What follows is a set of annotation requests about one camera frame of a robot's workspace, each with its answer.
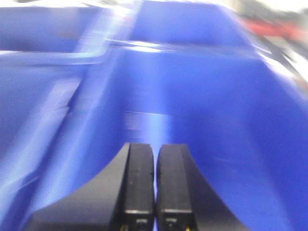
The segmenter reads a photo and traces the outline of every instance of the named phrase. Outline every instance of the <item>blue bin wall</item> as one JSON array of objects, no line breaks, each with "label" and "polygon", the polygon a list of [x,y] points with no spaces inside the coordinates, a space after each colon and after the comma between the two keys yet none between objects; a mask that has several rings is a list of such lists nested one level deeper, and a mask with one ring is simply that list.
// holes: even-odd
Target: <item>blue bin wall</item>
[{"label": "blue bin wall", "polygon": [[229,14],[215,4],[147,0],[129,40],[250,47]]},{"label": "blue bin wall", "polygon": [[100,8],[0,8],[0,51],[73,52]]},{"label": "blue bin wall", "polygon": [[106,39],[127,36],[125,15],[117,13],[109,7],[0,8],[1,231],[24,222],[69,102],[91,79],[89,67],[109,57]]},{"label": "blue bin wall", "polygon": [[253,54],[122,49],[71,102],[29,213],[86,183],[124,142],[150,143],[155,158],[163,143],[187,143],[251,230],[306,230],[307,102],[290,85]]}]

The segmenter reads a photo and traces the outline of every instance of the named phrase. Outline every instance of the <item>red object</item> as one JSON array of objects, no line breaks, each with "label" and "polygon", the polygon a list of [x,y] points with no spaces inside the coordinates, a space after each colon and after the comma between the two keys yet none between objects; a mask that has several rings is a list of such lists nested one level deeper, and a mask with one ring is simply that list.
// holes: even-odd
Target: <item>red object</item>
[{"label": "red object", "polygon": [[301,40],[305,31],[295,23],[280,21],[279,23],[267,23],[260,20],[243,19],[244,25],[258,36],[283,37],[291,40]]}]

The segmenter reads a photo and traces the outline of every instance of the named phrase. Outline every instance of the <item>blue plastic surface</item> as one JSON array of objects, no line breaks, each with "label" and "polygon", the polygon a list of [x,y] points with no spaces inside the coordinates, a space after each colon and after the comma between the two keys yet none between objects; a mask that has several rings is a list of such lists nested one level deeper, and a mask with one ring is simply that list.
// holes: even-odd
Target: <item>blue plastic surface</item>
[{"label": "blue plastic surface", "polygon": [[251,47],[224,7],[191,2],[145,1],[130,40]]},{"label": "blue plastic surface", "polygon": [[31,209],[83,185],[124,142],[150,143],[155,158],[163,143],[186,143],[251,230],[307,228],[307,101],[291,85],[249,52],[116,52],[124,53],[112,75],[93,70],[76,98]]},{"label": "blue plastic surface", "polygon": [[128,10],[117,7],[0,8],[1,231],[22,221],[89,68],[126,35]]}]

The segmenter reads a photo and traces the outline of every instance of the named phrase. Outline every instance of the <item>bin rim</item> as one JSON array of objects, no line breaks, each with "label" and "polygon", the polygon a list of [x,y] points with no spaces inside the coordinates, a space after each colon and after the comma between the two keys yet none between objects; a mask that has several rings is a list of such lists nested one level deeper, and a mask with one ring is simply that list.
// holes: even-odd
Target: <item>bin rim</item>
[{"label": "bin rim", "polygon": [[[10,7],[10,9],[46,9],[45,6],[23,6],[23,7]],[[97,64],[103,63],[105,59],[103,58],[108,52],[108,45],[111,38],[120,32],[121,27],[124,25],[124,19],[129,14],[130,9],[125,5],[102,5],[98,6],[88,6],[88,7],[61,7],[68,9],[80,9],[80,8],[92,8],[97,9],[98,12],[93,16],[89,25],[86,27],[85,31],[79,38],[77,46],[72,52],[44,52],[44,51],[10,51],[10,50],[0,50],[0,63],[1,65],[78,65],[78,64]],[[48,9],[59,9],[59,7],[50,7]],[[110,14],[110,22],[108,30],[105,31],[105,38],[97,35],[97,31],[101,28],[100,23],[105,23],[105,20],[102,20],[104,17],[104,10],[112,10]],[[93,34],[87,35],[86,38],[84,34],[87,34],[87,30],[93,31]],[[101,38],[103,40],[100,46],[90,44],[81,46],[81,40],[88,42],[88,37],[96,37],[92,40],[97,40]]]}]

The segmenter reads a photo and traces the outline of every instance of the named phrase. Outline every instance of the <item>black plastic part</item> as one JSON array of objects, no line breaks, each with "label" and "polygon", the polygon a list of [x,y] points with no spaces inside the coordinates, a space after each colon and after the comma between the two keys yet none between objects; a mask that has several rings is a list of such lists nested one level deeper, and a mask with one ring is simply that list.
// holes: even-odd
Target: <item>black plastic part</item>
[{"label": "black plastic part", "polygon": [[26,231],[118,231],[130,144],[89,183],[64,199],[35,211]]},{"label": "black plastic part", "polygon": [[150,145],[132,143],[124,196],[124,223],[129,231],[152,231],[154,161]]},{"label": "black plastic part", "polygon": [[185,231],[194,224],[180,145],[163,145],[157,163],[157,216],[160,231]]},{"label": "black plastic part", "polygon": [[[174,176],[173,171],[176,171],[182,177],[179,180]],[[167,230],[166,208],[172,205],[172,209],[181,211],[183,208],[191,207],[193,213],[193,223],[190,224],[189,230],[198,231],[248,231],[249,229],[242,224],[237,217],[227,208],[219,196],[208,184],[197,165],[195,164],[187,145],[164,145],[161,148],[158,162],[158,224],[159,231]],[[184,186],[188,186],[187,192],[183,193]],[[167,200],[173,200],[172,196],[167,193],[172,190],[172,193],[181,192],[183,194],[175,194],[177,197],[176,203],[169,203]],[[177,222],[180,224],[191,221],[185,216]],[[182,227],[173,226],[173,231],[182,231]]]}]

